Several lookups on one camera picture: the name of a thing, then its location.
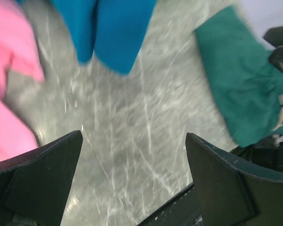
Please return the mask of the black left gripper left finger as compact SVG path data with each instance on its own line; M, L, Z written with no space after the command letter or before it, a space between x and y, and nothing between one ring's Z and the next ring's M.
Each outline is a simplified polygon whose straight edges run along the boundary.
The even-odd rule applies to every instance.
M0 226L14 215L59 226L83 143L81 131L0 162Z

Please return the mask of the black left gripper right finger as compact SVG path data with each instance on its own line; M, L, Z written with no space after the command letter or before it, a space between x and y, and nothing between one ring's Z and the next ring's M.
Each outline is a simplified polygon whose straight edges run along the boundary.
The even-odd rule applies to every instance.
M226 152L186 135L188 163L206 226L283 226L283 142Z

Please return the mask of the pink t shirt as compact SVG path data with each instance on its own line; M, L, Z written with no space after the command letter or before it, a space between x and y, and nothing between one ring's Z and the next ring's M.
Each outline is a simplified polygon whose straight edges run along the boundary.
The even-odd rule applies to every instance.
M38 147L33 132L4 104L8 72L43 81L33 29L15 0L0 0L0 161Z

